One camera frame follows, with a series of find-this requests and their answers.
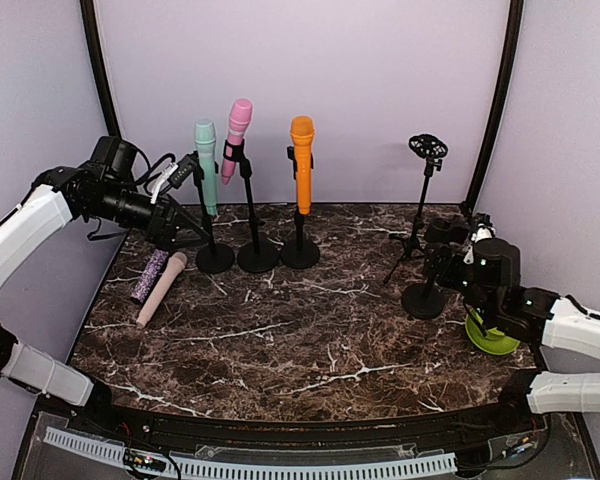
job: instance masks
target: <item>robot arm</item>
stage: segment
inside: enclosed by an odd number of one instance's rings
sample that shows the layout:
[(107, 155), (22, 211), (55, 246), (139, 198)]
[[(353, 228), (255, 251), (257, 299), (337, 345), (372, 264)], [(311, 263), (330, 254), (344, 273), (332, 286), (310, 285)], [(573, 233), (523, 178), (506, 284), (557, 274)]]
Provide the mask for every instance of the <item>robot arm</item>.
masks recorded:
[[(600, 312), (588, 310), (571, 296), (520, 285), (520, 251), (495, 238), (488, 222), (464, 228), (455, 241), (468, 237), (467, 248), (453, 253), (445, 242), (453, 231), (448, 222), (432, 224), (433, 244), (425, 273), (457, 290), (482, 319), (481, 331), (498, 328), (531, 345), (562, 348), (600, 359)], [(501, 403), (532, 413), (600, 412), (600, 373), (557, 374), (519, 371), (503, 389)]]
[(47, 238), (73, 215), (61, 192), (40, 185), (0, 226), (0, 288)]
[[(137, 228), (162, 250), (204, 242), (207, 234), (172, 197), (150, 198), (136, 192), (138, 182), (131, 167), (137, 152), (123, 140), (102, 137), (91, 159), (80, 167), (42, 173), (22, 205), (0, 223), (0, 289), (47, 238), (79, 216)], [(188, 157), (170, 171), (172, 187), (178, 188), (191, 173), (195, 162)], [(176, 241), (182, 230), (194, 230), (200, 239)], [(87, 404), (94, 387), (92, 379), (27, 345), (1, 325), (0, 376), (76, 406)]]

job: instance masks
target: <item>white wall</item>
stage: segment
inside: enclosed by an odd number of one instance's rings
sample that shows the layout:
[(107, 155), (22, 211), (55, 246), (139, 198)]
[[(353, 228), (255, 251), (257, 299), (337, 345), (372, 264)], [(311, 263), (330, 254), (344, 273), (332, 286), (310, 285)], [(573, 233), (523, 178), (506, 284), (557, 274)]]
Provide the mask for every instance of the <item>white wall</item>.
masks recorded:
[[(77, 165), (106, 134), (79, 3), (0, 1), (0, 219), (41, 171)], [(46, 242), (0, 293), (0, 321), (66, 358), (115, 244), (89, 244), (92, 225)], [(0, 380), (0, 480), (11, 471), (35, 398)]]
[[(314, 200), (418, 201), (424, 165), (406, 142), (428, 132), (451, 152), (429, 200), (460, 202), (484, 134), (508, 4), (117, 0), (98, 8), (121, 127), (153, 158), (192, 150), (202, 117), (224, 137), (231, 104), (247, 97), (257, 201), (295, 201), (285, 147), (291, 119), (305, 114), (316, 126)], [(193, 200), (187, 193), (180, 198)], [(219, 195), (244, 202), (240, 179)]]
[[(522, 252), (522, 279), (600, 310), (600, 0), (526, 2), (479, 211)], [(556, 371), (600, 362), (548, 352)], [(588, 416), (600, 454), (600, 415)]]

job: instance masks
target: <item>round stand base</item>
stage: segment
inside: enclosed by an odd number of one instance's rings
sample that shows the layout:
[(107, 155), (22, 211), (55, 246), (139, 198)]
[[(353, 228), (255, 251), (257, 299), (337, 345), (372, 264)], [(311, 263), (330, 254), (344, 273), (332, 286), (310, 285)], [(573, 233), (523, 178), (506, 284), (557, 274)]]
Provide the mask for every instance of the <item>round stand base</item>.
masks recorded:
[(287, 240), (280, 250), (280, 260), (289, 268), (302, 270), (311, 268), (320, 260), (320, 249), (308, 238), (302, 242), (302, 250), (298, 250), (295, 238)]
[(198, 252), (196, 266), (202, 273), (222, 273), (231, 268), (235, 259), (235, 254), (229, 245), (216, 243), (215, 255), (211, 253), (209, 245)]
[(402, 292), (402, 308), (419, 320), (431, 320), (439, 316), (447, 303), (446, 298), (436, 287), (433, 287), (428, 297), (422, 297), (424, 283), (409, 285)]
[(269, 240), (260, 239), (260, 254), (253, 251), (253, 242), (238, 250), (238, 266), (249, 273), (264, 273), (278, 264), (280, 253)]

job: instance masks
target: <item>green plate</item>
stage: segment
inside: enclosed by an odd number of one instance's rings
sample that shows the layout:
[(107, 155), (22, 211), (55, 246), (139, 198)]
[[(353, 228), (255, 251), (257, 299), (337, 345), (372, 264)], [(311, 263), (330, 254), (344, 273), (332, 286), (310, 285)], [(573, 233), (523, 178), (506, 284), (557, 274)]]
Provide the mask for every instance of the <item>green plate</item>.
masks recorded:
[[(475, 316), (476, 320), (482, 324), (482, 318), (480, 318), (480, 315), (478, 315), (473, 309), (471, 312)], [(469, 340), (471, 340), (471, 342), (480, 350), (490, 355), (509, 355), (510, 353), (515, 352), (516, 348), (518, 348), (518, 345), (520, 345), (519, 340), (507, 337), (497, 328), (487, 330), (487, 336), (485, 337), (480, 331), (480, 328), (478, 328), (478, 326), (471, 321), (469, 315), (467, 315), (464, 326)]]

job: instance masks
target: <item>dark brown marble table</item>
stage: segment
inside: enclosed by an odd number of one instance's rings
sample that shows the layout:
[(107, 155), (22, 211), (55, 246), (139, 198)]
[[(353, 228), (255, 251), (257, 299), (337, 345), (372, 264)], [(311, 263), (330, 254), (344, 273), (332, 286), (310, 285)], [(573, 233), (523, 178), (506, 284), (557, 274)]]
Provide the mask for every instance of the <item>dark brown marble table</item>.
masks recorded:
[[(293, 232), (291, 205), (261, 205), (262, 232), (281, 245)], [(111, 386), (116, 404), (151, 411), (268, 421), (362, 420), (449, 411), (495, 402), (527, 347), (493, 357), (464, 330), (448, 293), (435, 320), (410, 318), (400, 293), (420, 280), (422, 261), (382, 279), (401, 253), (412, 205), (314, 205), (306, 232), (320, 263), (252, 275), (237, 265), (198, 272), (195, 251), (147, 328), (130, 293), (153, 247), (131, 233), (95, 299), (71, 364)], [(458, 214), (431, 206), (428, 218)], [(221, 209), (218, 240), (249, 238), (244, 206)]]

